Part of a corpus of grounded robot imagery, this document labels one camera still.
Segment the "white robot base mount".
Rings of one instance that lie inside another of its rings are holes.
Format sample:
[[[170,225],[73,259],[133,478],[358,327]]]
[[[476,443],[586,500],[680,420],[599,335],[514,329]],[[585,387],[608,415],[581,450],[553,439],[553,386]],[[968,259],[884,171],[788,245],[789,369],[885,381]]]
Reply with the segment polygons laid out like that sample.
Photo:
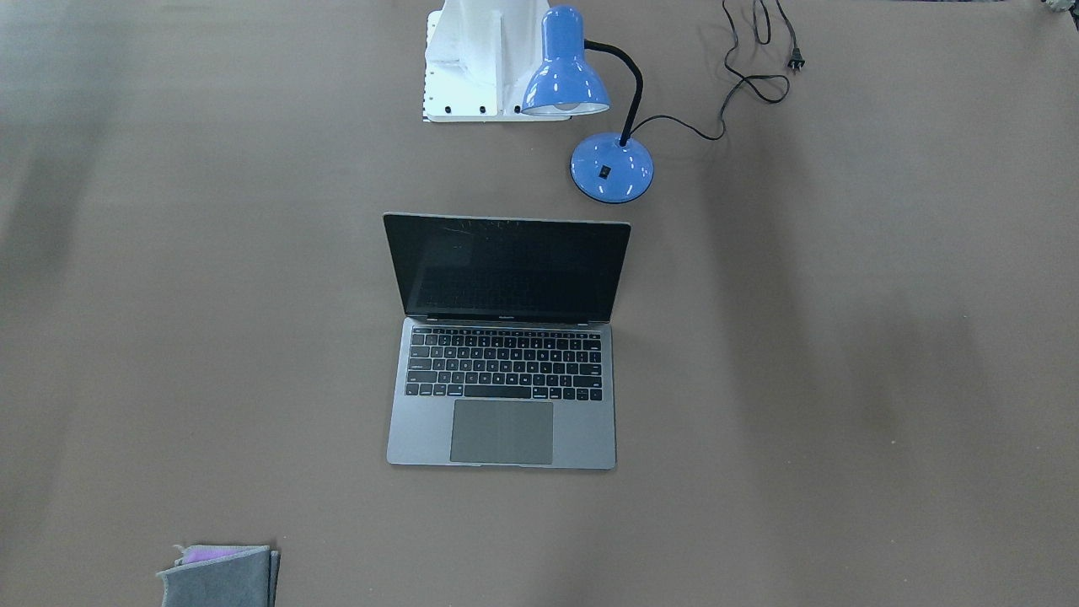
[[[542,61],[547,1],[447,1],[427,17],[423,118],[432,123],[550,122],[525,115]]]

